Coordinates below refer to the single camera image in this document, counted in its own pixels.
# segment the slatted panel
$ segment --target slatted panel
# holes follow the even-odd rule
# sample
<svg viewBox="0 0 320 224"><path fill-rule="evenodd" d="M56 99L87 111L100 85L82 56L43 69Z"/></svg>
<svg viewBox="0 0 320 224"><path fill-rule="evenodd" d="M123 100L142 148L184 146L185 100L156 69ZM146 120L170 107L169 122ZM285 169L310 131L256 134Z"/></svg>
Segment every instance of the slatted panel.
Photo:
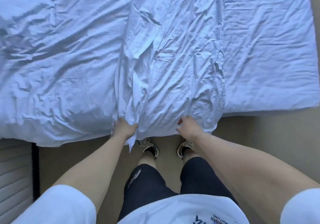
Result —
<svg viewBox="0 0 320 224"><path fill-rule="evenodd" d="M9 224L33 202L31 143L0 140L0 223Z"/></svg>

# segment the forearm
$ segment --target forearm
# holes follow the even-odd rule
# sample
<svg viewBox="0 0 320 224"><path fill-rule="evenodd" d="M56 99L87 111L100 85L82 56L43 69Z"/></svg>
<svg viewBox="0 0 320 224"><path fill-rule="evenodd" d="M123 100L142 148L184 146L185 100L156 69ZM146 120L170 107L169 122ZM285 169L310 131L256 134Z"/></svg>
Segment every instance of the forearm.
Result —
<svg viewBox="0 0 320 224"><path fill-rule="evenodd" d="M54 185L72 186L85 194L98 213L126 139L114 136L94 153L70 168Z"/></svg>
<svg viewBox="0 0 320 224"><path fill-rule="evenodd" d="M295 194L320 187L292 166L257 149L208 133L201 134L195 142L267 223L279 221L284 205Z"/></svg>

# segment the wrinkled sheet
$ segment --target wrinkled sheet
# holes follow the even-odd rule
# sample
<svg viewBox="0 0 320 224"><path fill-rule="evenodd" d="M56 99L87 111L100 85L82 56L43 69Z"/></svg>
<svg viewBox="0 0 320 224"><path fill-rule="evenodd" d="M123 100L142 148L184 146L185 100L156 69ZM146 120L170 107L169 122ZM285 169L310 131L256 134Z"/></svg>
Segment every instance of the wrinkled sheet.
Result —
<svg viewBox="0 0 320 224"><path fill-rule="evenodd" d="M319 105L310 0L226 0L225 115Z"/></svg>
<svg viewBox="0 0 320 224"><path fill-rule="evenodd" d="M224 107L223 0L0 0L0 137L40 146L206 131Z"/></svg>

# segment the foot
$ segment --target foot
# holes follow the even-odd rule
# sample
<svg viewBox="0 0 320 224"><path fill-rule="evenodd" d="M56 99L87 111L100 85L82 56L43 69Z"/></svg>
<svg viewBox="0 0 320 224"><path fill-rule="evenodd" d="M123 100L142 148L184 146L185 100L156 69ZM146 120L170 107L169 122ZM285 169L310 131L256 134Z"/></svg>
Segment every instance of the foot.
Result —
<svg viewBox="0 0 320 224"><path fill-rule="evenodd" d="M143 140L136 140L136 142L138 143L138 145L140 147L142 147L142 151L143 152L149 151L149 152L151 152L153 154L153 156L155 158L158 157L159 148L151 142L150 138L146 138L146 139L143 139Z"/></svg>
<svg viewBox="0 0 320 224"><path fill-rule="evenodd" d="M177 148L178 157L183 158L184 151L188 148L193 150L193 145L194 145L193 141L182 138L182 141Z"/></svg>

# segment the hand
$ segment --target hand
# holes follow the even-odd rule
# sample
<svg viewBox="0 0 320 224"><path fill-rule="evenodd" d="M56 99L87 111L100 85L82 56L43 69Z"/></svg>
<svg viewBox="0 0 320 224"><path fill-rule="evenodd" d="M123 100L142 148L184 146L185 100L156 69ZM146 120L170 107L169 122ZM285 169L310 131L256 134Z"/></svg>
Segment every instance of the hand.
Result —
<svg viewBox="0 0 320 224"><path fill-rule="evenodd" d="M114 136L122 136L125 140L128 140L130 137L134 135L136 129L138 128L138 124L135 123L130 125L124 118L120 117L118 120L114 121L112 127L111 137Z"/></svg>
<svg viewBox="0 0 320 224"><path fill-rule="evenodd" d="M177 132L185 139L191 141L196 141L196 139L204 133L203 129L192 116L182 116L178 121L178 125L176 128Z"/></svg>

